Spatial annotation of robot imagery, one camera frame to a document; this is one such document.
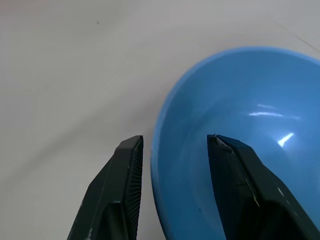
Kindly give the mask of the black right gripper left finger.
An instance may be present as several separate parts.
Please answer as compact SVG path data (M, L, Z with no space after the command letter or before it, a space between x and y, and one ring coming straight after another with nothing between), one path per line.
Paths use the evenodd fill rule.
M137 240L144 139L122 141L89 184L67 240Z

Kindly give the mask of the blue bowl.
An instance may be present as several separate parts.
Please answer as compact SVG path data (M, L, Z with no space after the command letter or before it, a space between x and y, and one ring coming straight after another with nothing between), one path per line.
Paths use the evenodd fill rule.
M320 60L241 47L182 76L159 112L151 149L166 240L225 240L210 176L211 134L252 147L320 230Z

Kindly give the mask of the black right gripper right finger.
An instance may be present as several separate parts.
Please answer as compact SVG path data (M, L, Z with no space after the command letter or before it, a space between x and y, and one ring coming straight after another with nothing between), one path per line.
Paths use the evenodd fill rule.
M292 192L249 145L209 134L207 152L226 240L320 240Z

